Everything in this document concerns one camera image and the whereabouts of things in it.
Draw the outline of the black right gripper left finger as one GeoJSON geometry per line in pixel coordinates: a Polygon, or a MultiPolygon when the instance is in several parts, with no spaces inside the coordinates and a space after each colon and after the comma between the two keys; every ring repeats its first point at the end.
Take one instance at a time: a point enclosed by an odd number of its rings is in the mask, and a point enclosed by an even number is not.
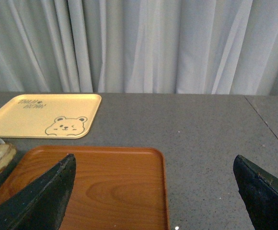
{"type": "Polygon", "coordinates": [[[58,230],[74,187],[76,158],[68,154],[0,204],[0,230],[58,230]]]}

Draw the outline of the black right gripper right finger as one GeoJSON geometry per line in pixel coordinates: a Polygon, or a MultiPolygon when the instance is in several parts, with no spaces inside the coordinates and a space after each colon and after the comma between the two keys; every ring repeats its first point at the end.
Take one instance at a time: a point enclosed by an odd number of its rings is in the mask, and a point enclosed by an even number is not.
{"type": "Polygon", "coordinates": [[[239,194],[256,230],[278,230],[278,178],[242,155],[233,162],[239,194]]]}

